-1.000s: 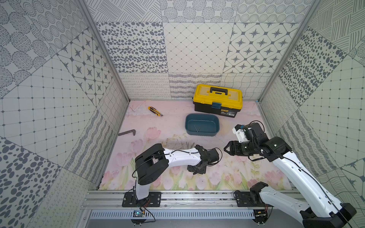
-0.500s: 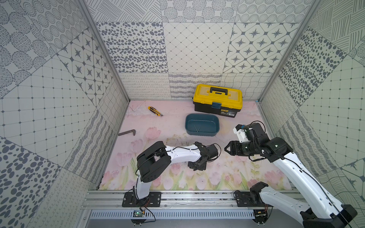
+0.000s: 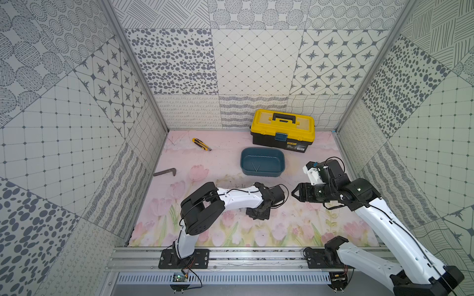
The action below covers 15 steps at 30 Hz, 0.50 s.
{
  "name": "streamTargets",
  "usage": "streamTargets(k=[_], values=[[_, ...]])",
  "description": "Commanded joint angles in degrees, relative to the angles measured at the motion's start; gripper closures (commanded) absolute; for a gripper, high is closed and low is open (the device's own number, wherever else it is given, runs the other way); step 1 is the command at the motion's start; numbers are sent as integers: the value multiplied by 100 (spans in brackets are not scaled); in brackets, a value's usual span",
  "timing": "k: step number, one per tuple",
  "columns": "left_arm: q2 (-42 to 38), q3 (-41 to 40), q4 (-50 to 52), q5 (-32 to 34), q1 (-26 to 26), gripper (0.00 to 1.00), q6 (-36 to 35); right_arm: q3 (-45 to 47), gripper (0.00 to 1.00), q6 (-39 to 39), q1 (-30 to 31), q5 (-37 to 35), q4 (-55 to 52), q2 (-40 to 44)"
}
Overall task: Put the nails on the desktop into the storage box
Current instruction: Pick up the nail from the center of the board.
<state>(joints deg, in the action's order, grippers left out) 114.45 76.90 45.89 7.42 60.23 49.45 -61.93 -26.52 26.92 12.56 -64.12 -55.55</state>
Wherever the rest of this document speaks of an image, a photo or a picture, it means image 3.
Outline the teal plastic storage box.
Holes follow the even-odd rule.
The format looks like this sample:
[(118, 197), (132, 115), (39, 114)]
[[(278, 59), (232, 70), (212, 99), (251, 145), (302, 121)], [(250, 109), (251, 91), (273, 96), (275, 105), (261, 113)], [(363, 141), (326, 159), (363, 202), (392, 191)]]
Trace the teal plastic storage box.
[[(251, 163), (260, 165), (255, 172)], [(279, 177), (286, 168), (285, 156), (281, 150), (274, 148), (245, 148), (241, 152), (240, 167), (248, 176)]]

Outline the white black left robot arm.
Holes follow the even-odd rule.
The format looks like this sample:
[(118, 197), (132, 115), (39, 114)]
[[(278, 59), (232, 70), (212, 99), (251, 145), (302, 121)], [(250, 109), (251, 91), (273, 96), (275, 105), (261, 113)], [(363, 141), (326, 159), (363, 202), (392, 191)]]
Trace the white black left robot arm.
[(285, 185), (266, 186), (256, 182), (243, 189), (224, 189), (208, 182), (181, 202), (178, 238), (172, 247), (179, 260), (187, 259), (195, 252), (198, 236), (207, 231), (218, 218), (231, 210), (245, 210), (253, 220), (267, 220), (270, 212), (288, 199)]

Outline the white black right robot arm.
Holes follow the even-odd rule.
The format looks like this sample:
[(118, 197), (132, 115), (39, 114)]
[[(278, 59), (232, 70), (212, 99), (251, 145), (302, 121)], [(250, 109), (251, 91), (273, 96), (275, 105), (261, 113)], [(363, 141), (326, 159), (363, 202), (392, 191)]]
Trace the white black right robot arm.
[(391, 211), (381, 194), (363, 178), (350, 181), (338, 159), (308, 162), (291, 195), (300, 202), (326, 205), (336, 201), (364, 220), (383, 241), (396, 262), (385, 260), (336, 236), (323, 250), (307, 247), (303, 255), (309, 268), (347, 266), (387, 287), (396, 296), (448, 296), (465, 279), (456, 266), (445, 265), (420, 243)]

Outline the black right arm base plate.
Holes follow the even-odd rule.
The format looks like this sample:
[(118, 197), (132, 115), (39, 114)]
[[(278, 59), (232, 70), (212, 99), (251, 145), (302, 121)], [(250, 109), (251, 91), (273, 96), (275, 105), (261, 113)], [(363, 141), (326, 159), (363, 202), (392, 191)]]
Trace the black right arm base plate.
[(313, 249), (306, 247), (303, 257), (307, 262), (308, 269), (347, 269), (352, 268), (345, 265), (337, 255), (335, 250)]

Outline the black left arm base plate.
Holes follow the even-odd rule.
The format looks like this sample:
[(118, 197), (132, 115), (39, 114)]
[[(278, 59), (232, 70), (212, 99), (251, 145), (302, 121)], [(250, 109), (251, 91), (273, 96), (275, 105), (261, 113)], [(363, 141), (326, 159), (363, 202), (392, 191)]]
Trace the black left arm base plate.
[(209, 264), (209, 249), (196, 249), (191, 256), (180, 259), (174, 249), (165, 249), (161, 252), (159, 260), (160, 270), (177, 270), (177, 269), (197, 269), (205, 270)]

